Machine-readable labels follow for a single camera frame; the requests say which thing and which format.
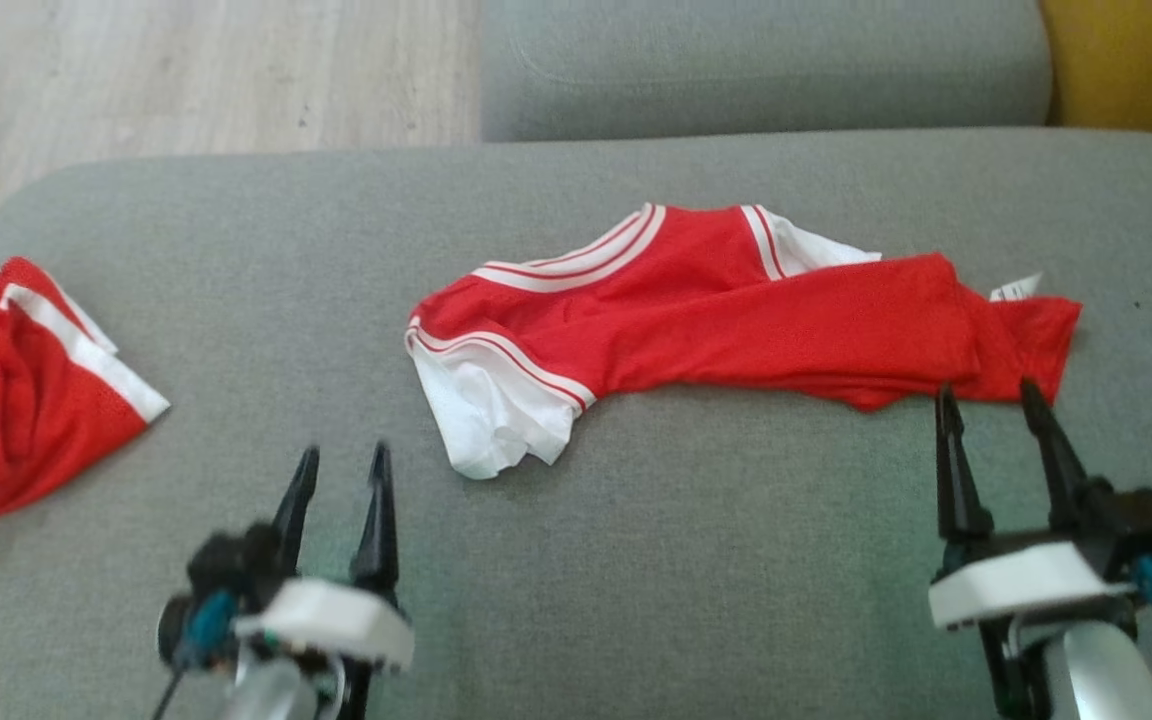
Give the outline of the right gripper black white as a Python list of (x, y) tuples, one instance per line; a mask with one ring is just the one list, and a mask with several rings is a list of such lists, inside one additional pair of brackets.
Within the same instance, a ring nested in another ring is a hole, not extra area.
[(1026, 616), (1091, 609), (1124, 598), (1152, 605), (1152, 488), (1117, 491), (1089, 475), (1032, 378), (1020, 382), (1021, 409), (1043, 458), (1049, 526), (993, 536), (963, 444), (950, 384), (935, 396), (937, 523), (948, 541), (929, 588), (931, 619), (955, 630)]

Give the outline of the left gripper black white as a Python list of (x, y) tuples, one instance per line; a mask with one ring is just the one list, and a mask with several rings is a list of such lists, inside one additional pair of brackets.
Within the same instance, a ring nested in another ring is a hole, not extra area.
[(320, 448), (303, 450), (274, 520), (247, 533), (217, 533), (189, 559), (188, 591), (157, 621), (157, 653), (175, 673), (225, 673), (237, 685), (271, 664), (317, 689), (334, 673), (348, 691), (376, 670), (402, 673), (414, 661), (411, 621), (399, 609), (396, 497), (391, 448), (376, 444), (372, 497), (348, 582), (297, 573)]

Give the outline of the red jersey with white trim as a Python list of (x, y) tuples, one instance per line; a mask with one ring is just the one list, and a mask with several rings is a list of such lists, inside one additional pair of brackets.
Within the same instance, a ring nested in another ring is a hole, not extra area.
[(945, 255), (887, 259), (758, 204), (646, 204), (602, 237), (485, 263), (415, 306), (404, 329), (453, 469), (485, 480), (556, 461), (612, 395), (662, 386), (776, 389), (869, 414), (950, 386), (1055, 400), (1082, 305), (986, 296)]

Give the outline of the large grey sofa seat cushion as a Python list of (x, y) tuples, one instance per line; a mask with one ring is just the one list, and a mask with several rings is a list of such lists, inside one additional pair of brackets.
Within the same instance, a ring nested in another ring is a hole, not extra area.
[(934, 411), (776, 392), (600, 401), (558, 464), (450, 470), (402, 334), (490, 260), (584, 247), (645, 202), (759, 202), (979, 291), (1084, 310), (1055, 406), (1092, 473), (1152, 484), (1152, 135), (929, 129), (493, 143), (79, 165), (0, 209), (172, 410), (0, 518), (0, 720), (146, 720), (162, 602), (217, 529), (323, 460), (302, 561), (342, 575), (379, 438), (412, 670), (369, 720), (993, 720), (938, 632)]

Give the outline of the red shorts with white stripe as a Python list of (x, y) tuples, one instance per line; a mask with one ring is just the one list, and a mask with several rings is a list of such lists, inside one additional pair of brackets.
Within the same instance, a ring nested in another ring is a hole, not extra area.
[(76, 479), (145, 432), (169, 401), (26, 258), (0, 268), (0, 516)]

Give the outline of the yellow sofa backrest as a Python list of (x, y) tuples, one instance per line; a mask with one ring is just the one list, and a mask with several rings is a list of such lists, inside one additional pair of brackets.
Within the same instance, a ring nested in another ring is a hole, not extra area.
[(1152, 132), (1152, 0), (1039, 0), (1052, 124)]

